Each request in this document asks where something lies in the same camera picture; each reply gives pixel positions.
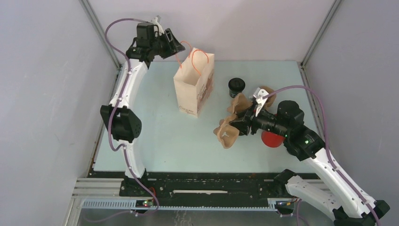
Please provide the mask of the black coffee cup lid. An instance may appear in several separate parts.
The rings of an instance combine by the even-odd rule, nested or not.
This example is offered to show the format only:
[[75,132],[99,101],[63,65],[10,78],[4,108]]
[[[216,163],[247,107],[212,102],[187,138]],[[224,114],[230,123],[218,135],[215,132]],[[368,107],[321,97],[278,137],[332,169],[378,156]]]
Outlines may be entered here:
[[241,78],[232,78],[228,82],[228,88],[232,91],[242,91],[246,84]]

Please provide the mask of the paper bag orange handles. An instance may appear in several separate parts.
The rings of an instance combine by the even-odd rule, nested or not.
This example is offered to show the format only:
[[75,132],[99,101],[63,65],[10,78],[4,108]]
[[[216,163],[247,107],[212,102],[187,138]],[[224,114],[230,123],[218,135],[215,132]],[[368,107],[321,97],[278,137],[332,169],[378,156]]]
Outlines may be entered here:
[[198,117],[213,91],[215,55],[191,45],[187,58],[179,63],[174,86],[179,111]]

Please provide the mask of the dark takeout coffee cup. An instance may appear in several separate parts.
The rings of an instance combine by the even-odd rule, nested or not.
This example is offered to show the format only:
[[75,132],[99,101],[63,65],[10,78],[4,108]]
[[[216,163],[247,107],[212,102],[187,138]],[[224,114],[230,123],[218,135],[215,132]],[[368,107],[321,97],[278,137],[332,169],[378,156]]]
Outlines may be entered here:
[[229,96],[231,98],[235,98],[239,93],[241,93],[244,89],[229,89]]

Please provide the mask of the brown pulp cup carrier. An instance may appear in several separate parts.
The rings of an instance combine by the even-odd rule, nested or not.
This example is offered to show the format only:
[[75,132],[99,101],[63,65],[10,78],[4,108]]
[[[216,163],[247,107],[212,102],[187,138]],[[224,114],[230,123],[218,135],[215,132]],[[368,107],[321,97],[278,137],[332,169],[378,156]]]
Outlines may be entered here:
[[[274,92],[273,89],[271,89],[271,88],[269,88],[269,87],[267,87],[267,86],[260,86],[259,88],[266,90],[269,94],[271,94],[271,93]],[[263,108],[264,108],[265,110],[267,110],[269,107],[271,107],[271,106],[273,105],[273,103],[274,103],[276,97],[277,97],[276,94],[274,94],[273,96],[268,97],[268,99],[267,99],[265,105],[263,106]]]

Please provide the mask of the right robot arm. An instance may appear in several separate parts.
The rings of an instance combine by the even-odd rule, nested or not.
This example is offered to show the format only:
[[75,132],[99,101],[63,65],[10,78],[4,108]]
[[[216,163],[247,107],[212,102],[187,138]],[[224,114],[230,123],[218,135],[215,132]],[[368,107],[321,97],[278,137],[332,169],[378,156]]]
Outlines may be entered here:
[[255,134],[259,129],[282,136],[283,145],[290,155],[311,166],[329,188],[325,192],[286,169],[274,183],[274,192],[280,197],[288,194],[298,197],[323,212],[336,226],[375,226],[390,210],[383,200],[376,200],[340,168],[335,158],[327,153],[323,139],[305,126],[304,112],[295,101],[278,104],[276,114],[257,111],[256,101],[240,103],[234,100],[228,111],[235,115],[230,125],[241,134]]

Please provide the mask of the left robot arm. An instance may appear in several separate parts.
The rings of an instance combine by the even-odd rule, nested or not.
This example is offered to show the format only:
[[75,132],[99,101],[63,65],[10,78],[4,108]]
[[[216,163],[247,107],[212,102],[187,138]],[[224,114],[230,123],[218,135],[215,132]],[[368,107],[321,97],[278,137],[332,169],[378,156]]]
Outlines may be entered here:
[[141,134],[142,121],[133,112],[134,102],[144,75],[156,56],[165,59],[185,50],[172,31],[163,29],[159,18],[151,21],[137,20],[136,37],[127,50],[114,45],[110,47],[125,58],[119,82],[111,101],[100,108],[100,114],[107,129],[110,148],[122,151],[126,164],[125,175],[135,179],[130,189],[137,196],[147,194],[149,184],[141,179],[146,173],[139,156],[137,139]]

